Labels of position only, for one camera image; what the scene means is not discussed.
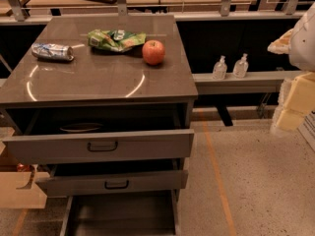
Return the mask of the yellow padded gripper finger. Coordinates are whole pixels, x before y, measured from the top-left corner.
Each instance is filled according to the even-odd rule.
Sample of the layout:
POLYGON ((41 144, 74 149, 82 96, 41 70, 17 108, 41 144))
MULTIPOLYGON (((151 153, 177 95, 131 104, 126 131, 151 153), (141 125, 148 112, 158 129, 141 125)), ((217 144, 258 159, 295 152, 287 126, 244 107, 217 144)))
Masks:
POLYGON ((281 85, 278 106, 271 125, 273 135, 283 137, 296 131, 315 110, 315 73, 306 72, 281 85))
POLYGON ((284 33, 280 38, 273 41, 267 48, 269 52, 274 54, 288 54, 290 47, 290 38, 292 35, 293 29, 289 29, 284 33))

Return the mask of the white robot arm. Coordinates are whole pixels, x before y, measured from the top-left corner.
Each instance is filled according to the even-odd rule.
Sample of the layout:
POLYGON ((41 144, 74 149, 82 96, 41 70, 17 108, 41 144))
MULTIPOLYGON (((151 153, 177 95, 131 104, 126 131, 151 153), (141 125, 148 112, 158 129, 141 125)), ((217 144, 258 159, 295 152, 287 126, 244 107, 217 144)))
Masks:
POLYGON ((275 54, 287 54, 289 63, 302 73, 285 79, 281 85, 271 132, 284 136, 295 131, 315 110, 315 4, 288 30, 267 48, 275 54))

